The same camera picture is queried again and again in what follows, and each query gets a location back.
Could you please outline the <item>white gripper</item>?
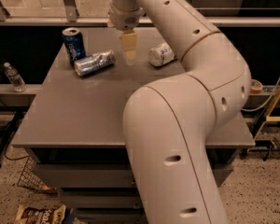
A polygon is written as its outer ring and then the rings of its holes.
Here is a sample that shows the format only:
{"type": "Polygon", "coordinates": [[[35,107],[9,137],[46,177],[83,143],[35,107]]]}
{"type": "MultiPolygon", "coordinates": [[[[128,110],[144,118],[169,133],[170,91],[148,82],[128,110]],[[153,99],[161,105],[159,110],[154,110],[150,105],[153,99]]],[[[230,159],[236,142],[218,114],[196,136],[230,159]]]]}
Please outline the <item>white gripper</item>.
{"type": "Polygon", "coordinates": [[[108,25],[124,31],[121,36],[121,42],[128,65],[133,65],[135,60],[137,33],[133,28],[139,24],[142,16],[142,8],[138,8],[135,11],[124,11],[117,8],[113,3],[110,4],[108,25]]]}

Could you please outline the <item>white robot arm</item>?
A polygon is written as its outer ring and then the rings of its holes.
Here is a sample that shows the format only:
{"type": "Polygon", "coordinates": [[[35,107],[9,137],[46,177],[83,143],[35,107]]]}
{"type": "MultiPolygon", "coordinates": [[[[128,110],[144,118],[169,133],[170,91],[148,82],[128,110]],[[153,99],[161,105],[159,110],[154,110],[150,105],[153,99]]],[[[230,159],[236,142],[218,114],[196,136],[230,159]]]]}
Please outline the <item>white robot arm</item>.
{"type": "Polygon", "coordinates": [[[185,69],[141,87],[124,108],[125,144],[148,224],[229,224],[205,143],[246,103],[249,67],[185,0],[110,1],[110,19],[121,31],[142,14],[185,69]]]}

